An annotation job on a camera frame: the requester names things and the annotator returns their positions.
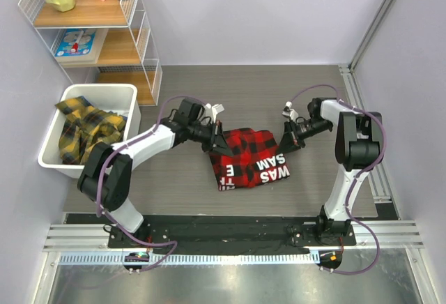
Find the red black plaid shirt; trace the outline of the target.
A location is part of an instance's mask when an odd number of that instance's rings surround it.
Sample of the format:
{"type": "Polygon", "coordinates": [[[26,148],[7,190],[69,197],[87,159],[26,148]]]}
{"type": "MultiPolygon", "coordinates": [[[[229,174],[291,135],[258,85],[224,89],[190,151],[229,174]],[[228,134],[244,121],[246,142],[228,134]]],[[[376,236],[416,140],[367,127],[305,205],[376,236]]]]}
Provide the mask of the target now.
{"type": "Polygon", "coordinates": [[[241,128],[224,132],[224,137],[233,155],[210,155],[218,190],[254,188],[290,176],[270,131],[241,128]]]}

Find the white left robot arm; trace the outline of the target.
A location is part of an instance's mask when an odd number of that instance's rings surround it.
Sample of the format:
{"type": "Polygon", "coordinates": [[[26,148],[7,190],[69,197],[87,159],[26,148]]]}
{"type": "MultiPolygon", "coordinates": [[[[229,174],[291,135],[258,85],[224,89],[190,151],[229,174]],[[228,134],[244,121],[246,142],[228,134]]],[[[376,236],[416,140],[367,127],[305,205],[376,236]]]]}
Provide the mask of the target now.
{"type": "Polygon", "coordinates": [[[108,217],[135,248],[148,245],[148,223],[130,201],[130,182],[134,169],[154,155],[186,141],[198,142],[203,151],[232,156],[217,116],[221,104],[212,105],[181,96],[177,109],[147,131],[123,142],[93,147],[77,181],[78,190],[95,202],[99,216],[108,217]]]}

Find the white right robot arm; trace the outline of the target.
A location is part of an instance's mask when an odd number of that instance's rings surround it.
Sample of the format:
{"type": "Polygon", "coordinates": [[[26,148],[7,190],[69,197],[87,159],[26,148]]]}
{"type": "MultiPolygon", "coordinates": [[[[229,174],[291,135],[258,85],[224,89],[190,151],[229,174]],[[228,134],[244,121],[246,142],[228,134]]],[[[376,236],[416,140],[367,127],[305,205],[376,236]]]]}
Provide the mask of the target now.
{"type": "Polygon", "coordinates": [[[338,171],[332,192],[314,223],[294,229],[293,239],[298,245],[308,246],[355,245],[352,209],[362,183],[383,159],[382,116],[378,112],[361,112],[334,98],[315,98],[307,109],[309,118],[304,119],[291,102],[285,104],[282,115],[286,121],[278,151],[297,151],[305,147],[306,139],[327,130],[335,131],[338,171]]]}

